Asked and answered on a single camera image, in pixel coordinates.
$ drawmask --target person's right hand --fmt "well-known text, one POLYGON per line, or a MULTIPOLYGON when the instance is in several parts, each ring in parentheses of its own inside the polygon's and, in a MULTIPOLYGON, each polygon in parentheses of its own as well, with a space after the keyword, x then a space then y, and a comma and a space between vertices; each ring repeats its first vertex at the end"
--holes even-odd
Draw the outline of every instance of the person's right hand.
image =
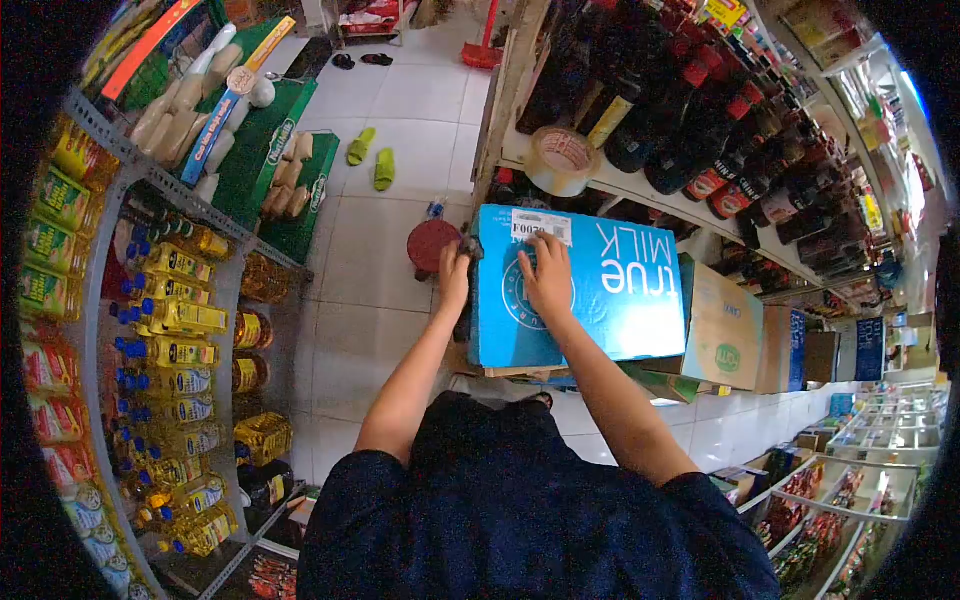
POLYGON ((537 314, 551 321, 570 312, 570 255, 563 242, 545 231, 528 243, 537 250, 536 272, 526 252, 516 255, 527 298, 537 314))

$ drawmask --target red stool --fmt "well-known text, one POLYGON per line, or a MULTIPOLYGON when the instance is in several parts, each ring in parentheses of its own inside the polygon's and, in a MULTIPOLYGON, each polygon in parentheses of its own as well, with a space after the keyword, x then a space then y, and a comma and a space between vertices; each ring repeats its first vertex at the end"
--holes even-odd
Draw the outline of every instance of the red stool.
POLYGON ((430 219, 414 227, 407 238, 407 255, 417 268, 417 281, 440 272, 440 251, 452 241, 460 241, 460 231, 443 219, 430 219))

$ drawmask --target person's left hand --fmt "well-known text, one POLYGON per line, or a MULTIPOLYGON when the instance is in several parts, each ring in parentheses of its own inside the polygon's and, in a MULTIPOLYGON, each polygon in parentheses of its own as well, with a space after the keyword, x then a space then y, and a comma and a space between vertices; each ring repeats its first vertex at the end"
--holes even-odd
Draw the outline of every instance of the person's left hand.
POLYGON ((458 316, 467 304, 467 270, 470 266, 469 256, 457 255, 459 246, 459 242, 452 241, 440 251, 440 307, 456 312, 458 316))

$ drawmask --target green slipper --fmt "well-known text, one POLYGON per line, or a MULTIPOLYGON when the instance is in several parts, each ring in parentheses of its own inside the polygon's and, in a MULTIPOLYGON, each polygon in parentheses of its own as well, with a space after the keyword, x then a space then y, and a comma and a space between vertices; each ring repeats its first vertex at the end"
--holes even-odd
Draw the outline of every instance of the green slipper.
POLYGON ((384 148, 376 153, 376 168, 373 170, 373 189, 385 192, 394 182, 394 149, 384 148))
POLYGON ((370 143, 376 135, 376 129, 367 127, 360 132, 355 140, 350 142, 347 147, 347 164, 355 167, 367 157, 367 150, 370 149, 370 143))

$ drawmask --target person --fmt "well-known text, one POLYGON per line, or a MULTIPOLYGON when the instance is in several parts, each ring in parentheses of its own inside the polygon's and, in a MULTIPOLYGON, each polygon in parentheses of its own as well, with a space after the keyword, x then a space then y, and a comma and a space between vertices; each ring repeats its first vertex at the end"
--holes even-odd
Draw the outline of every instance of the person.
POLYGON ((759 538, 573 316, 566 246, 542 232, 530 244, 527 295, 620 467, 578 458, 548 395, 494 411, 444 392, 428 406, 468 295, 469 258, 451 243, 440 310, 324 483, 298 597, 779 598, 759 538))

